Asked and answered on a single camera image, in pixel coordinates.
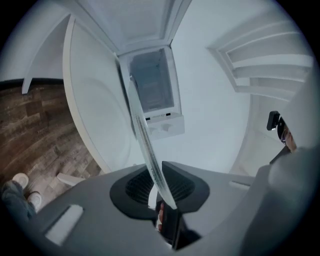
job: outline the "sneaker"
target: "sneaker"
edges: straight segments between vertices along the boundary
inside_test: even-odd
[[[27,201],[31,204],[33,204],[35,211],[37,212],[41,206],[42,202],[42,196],[39,194],[39,192],[32,192]]]
[[[28,185],[28,182],[29,182],[28,176],[25,175],[24,173],[18,173],[16,175],[14,175],[12,180],[15,182],[18,182],[23,189],[26,188],[26,186]]]

